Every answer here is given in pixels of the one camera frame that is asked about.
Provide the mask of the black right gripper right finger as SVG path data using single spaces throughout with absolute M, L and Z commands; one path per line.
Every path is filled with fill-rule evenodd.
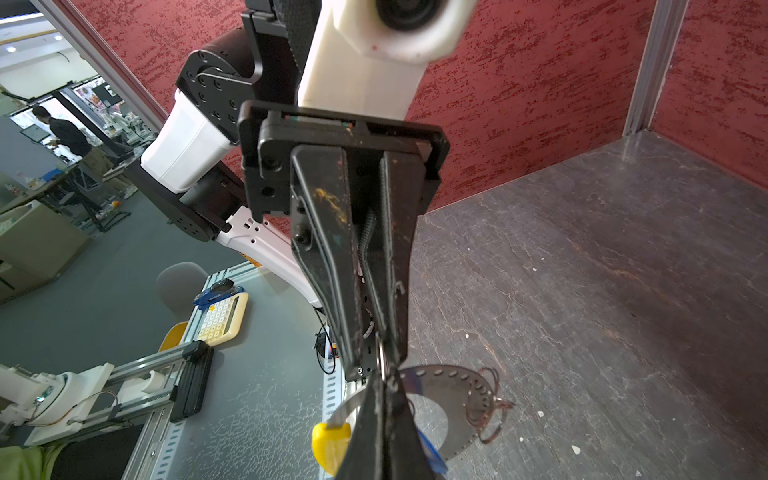
M 384 380 L 383 469 L 385 479 L 434 479 L 410 411 L 400 373 Z

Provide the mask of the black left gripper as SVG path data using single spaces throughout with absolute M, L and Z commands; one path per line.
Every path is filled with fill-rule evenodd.
M 401 365 L 418 207 L 426 212 L 441 183 L 450 152 L 443 129 L 260 100 L 241 105 L 237 127 L 254 219 L 287 216 L 291 191 L 292 251 L 321 301 L 348 381 L 364 375 L 353 222 L 362 223 L 368 207 L 365 285 L 387 363 Z

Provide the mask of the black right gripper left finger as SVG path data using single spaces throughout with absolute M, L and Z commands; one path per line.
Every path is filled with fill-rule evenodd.
M 384 479 L 386 383 L 380 375 L 368 382 L 350 443 L 335 479 Z

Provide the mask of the blue capped key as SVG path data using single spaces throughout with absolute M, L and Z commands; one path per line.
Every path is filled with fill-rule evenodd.
M 427 436 L 420 429 L 417 430 L 417 433 L 431 471 L 436 475 L 437 479 L 443 479 L 448 471 L 447 464 Z

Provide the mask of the yellow capped key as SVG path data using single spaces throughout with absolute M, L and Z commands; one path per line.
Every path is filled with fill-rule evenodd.
M 318 423 L 312 429 L 311 448 L 314 458 L 322 470 L 334 477 L 347 452 L 352 429 L 349 423 L 332 427 Z

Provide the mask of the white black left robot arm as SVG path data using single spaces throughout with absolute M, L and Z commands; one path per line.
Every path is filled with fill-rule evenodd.
M 446 47 L 381 23 L 240 27 L 192 52 L 140 165 L 171 217 L 271 269 L 323 310 L 349 379 L 377 335 L 389 377 L 408 355 L 416 222 L 440 183 L 444 132 L 404 117 Z

